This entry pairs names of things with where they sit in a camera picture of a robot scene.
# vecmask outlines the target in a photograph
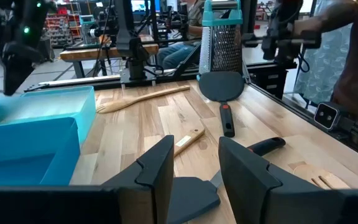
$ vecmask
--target computer monitor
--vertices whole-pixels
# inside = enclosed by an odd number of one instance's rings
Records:
[[[135,1],[131,1],[131,3],[132,3],[132,12],[146,11],[145,1],[135,0]],[[155,0],[155,11],[156,12],[160,11],[160,0]]]

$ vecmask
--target cheese grater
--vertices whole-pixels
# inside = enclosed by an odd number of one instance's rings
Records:
[[[242,71],[240,1],[227,19],[215,19],[211,0],[206,0],[203,13],[199,73]]]

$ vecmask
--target teal grater handle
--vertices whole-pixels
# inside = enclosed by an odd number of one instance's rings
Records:
[[[212,10],[212,0],[206,0],[204,3],[203,26],[225,26],[242,24],[242,11],[240,0],[237,1],[237,9],[232,9],[227,19],[215,19]]]

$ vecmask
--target wooden table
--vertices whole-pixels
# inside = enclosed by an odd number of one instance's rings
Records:
[[[81,148],[71,184],[102,184],[164,135],[173,134],[177,141],[199,126],[206,128],[205,135],[175,158],[174,171],[179,177],[211,179],[219,169],[218,141],[223,135],[219,103],[206,99],[197,81],[97,91],[96,104],[178,85],[191,85],[191,89],[136,103],[114,113],[97,114]],[[288,172],[299,164],[313,164],[358,188],[358,153],[352,149],[251,86],[246,85],[243,94],[229,104],[236,129],[233,140],[249,146],[267,138],[283,137],[287,145],[265,155],[267,160]],[[224,187],[218,193],[220,206],[189,223],[235,223]]]
[[[143,42],[153,41],[153,37],[150,35],[140,35],[140,38]],[[155,55],[158,53],[158,44],[145,44],[143,45],[145,50],[150,55]],[[112,47],[108,50],[110,58],[119,58],[121,57],[117,51],[116,47]],[[98,49],[86,49],[86,50],[65,50],[60,53],[60,58],[65,62],[73,62],[75,73],[77,78],[84,78],[84,70],[82,67],[81,61],[84,60],[95,60],[98,58]],[[107,54],[105,50],[100,51],[100,59],[106,59]]]

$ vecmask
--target black handle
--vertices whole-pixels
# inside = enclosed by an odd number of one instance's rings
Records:
[[[263,140],[256,144],[253,144],[247,148],[250,149],[251,151],[253,151],[258,156],[263,156],[263,155],[273,151],[274,149],[285,146],[285,144],[286,144],[286,142],[284,139],[276,137],[276,138],[270,138],[270,139]]]
[[[222,103],[219,109],[221,111],[223,134],[226,137],[233,138],[236,133],[234,132],[233,116],[230,106],[227,105],[227,103]]]

